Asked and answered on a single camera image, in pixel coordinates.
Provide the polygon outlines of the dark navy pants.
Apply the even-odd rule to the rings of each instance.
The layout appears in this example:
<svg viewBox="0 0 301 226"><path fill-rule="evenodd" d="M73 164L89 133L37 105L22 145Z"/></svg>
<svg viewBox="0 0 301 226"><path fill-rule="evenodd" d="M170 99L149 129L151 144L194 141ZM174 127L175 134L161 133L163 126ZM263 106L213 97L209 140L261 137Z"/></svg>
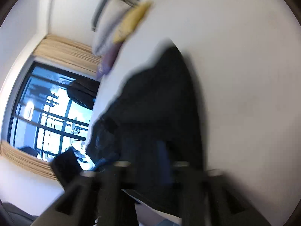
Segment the dark navy pants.
<svg viewBox="0 0 301 226"><path fill-rule="evenodd" d="M137 187L128 194L151 208L181 215L180 186L171 167L202 170L198 100L184 57L174 45L155 64L132 75L94 123L86 148L93 162L128 161Z"/></svg>

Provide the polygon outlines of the white bed sheet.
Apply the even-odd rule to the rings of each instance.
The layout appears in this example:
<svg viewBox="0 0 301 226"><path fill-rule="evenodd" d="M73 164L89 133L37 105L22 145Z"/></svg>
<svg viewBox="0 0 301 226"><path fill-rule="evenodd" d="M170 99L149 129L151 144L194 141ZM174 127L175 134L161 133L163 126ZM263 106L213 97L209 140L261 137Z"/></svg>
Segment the white bed sheet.
<svg viewBox="0 0 301 226"><path fill-rule="evenodd" d="M271 225L300 200L300 25L283 0L154 0L102 80L92 121L172 41L193 64L208 168L225 171Z"/></svg>

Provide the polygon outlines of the window with dark frame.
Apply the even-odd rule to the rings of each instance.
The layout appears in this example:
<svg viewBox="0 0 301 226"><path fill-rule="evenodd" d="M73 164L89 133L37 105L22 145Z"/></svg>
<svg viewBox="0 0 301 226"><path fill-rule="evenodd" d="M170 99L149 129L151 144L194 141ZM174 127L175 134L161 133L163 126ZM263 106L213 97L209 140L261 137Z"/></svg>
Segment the window with dark frame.
<svg viewBox="0 0 301 226"><path fill-rule="evenodd" d="M33 61L13 87L4 139L44 161L72 148L82 169L90 169L86 140L93 111L73 102L66 91L72 81L84 78Z"/></svg>

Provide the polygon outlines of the purple cloth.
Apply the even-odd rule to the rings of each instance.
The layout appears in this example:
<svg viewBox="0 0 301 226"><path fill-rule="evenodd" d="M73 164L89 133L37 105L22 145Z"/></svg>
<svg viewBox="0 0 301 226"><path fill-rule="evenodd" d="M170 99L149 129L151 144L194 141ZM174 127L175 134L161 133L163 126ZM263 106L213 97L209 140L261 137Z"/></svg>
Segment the purple cloth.
<svg viewBox="0 0 301 226"><path fill-rule="evenodd" d="M102 78L104 75L107 75L111 71L111 69L117 59L119 51L122 47L122 44L123 44L123 42L118 42L116 44L113 44L108 49L108 51L104 54L102 61L98 65L97 74L96 74L97 80Z"/></svg>

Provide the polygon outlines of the beige curtain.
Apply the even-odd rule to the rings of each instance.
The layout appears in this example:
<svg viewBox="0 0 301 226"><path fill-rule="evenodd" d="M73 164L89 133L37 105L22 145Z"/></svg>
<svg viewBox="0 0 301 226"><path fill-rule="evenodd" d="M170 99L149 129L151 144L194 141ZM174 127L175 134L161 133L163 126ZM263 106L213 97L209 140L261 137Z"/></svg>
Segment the beige curtain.
<svg viewBox="0 0 301 226"><path fill-rule="evenodd" d="M53 34L41 40L33 55L92 77L96 76L101 63L90 46Z"/></svg>

